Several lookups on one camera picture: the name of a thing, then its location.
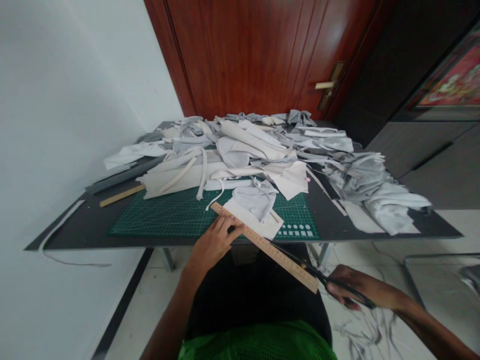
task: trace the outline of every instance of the door handle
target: door handle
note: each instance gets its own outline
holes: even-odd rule
[[[335,81],[329,81],[329,82],[317,82],[315,84],[315,90],[319,89],[330,89],[335,86]]]
[[[337,85],[340,82],[340,75],[345,66],[345,61],[339,61],[333,67],[333,70],[330,74],[330,81],[328,82],[317,82],[315,84],[315,90],[330,89],[324,91],[321,96],[320,103],[318,104],[317,110],[323,110],[327,107],[330,97],[334,94],[334,91],[337,89]]]

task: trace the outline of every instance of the black table top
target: black table top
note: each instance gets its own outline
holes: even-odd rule
[[[155,238],[155,237],[114,237],[107,236],[110,228],[132,200],[126,197],[106,207],[100,207],[100,201],[139,185],[134,179],[125,181],[95,195],[84,193],[78,200],[85,203],[58,229],[45,246],[48,250],[91,250],[121,248],[157,248],[192,246],[196,238]],[[343,216],[323,190],[314,182],[308,185],[305,195],[321,243],[340,243],[351,241],[392,241],[402,239],[454,239],[462,237],[453,226],[435,211],[425,216],[419,211],[409,211],[419,234],[366,233],[358,230],[348,216]],[[67,213],[65,210],[49,227],[45,229],[25,250],[38,250],[45,236]],[[237,239],[234,244],[248,243]]]

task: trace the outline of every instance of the scissor handle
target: scissor handle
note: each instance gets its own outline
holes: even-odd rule
[[[341,281],[339,281],[339,280],[336,280],[336,279],[334,279],[334,278],[331,278],[331,277],[325,277],[323,280],[324,280],[324,282],[323,282],[323,281],[322,281],[322,282],[323,282],[323,284],[325,285],[325,289],[326,289],[326,291],[328,291],[328,293],[329,293],[330,295],[333,295],[333,294],[332,294],[332,293],[329,291],[329,289],[327,288],[327,283],[335,284],[335,285],[337,285],[338,287],[347,290],[349,293],[351,293],[352,295],[356,296],[356,297],[359,299],[359,300],[356,300],[356,299],[355,299],[355,301],[356,301],[357,303],[362,304],[362,305],[366,306],[366,307],[369,308],[369,309],[372,309],[372,310],[373,310],[373,309],[375,309],[375,308],[377,307],[377,305],[375,305],[375,303],[374,303],[372,300],[370,300],[368,297],[366,297],[366,296],[363,295],[362,293],[358,292],[357,290],[355,290],[355,289],[351,288],[350,286],[346,285],[345,283],[343,283],[343,282],[341,282]]]

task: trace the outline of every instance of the green cutting mat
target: green cutting mat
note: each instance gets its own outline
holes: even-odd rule
[[[199,238],[217,218],[213,210],[205,207],[218,191],[204,191],[203,200],[197,201],[198,187],[144,200],[146,190],[137,193],[117,219],[108,235],[154,238]],[[232,190],[225,190],[217,200],[225,204]],[[310,214],[305,194],[290,201],[278,193],[273,210],[284,220],[275,240],[318,241],[319,232]]]

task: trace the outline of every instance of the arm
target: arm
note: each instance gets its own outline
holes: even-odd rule
[[[480,357],[466,347],[458,337],[397,288],[345,265],[337,266],[330,277],[348,284],[371,299],[378,307],[391,309],[415,332],[437,359],[480,360]],[[360,305],[350,300],[355,297],[348,291],[332,283],[327,284],[327,289],[347,308],[360,310]]]
[[[230,234],[228,229],[235,226]],[[244,229],[233,216],[220,215],[195,243],[170,303],[148,341],[140,360],[177,359],[195,294],[207,272],[232,248]]]

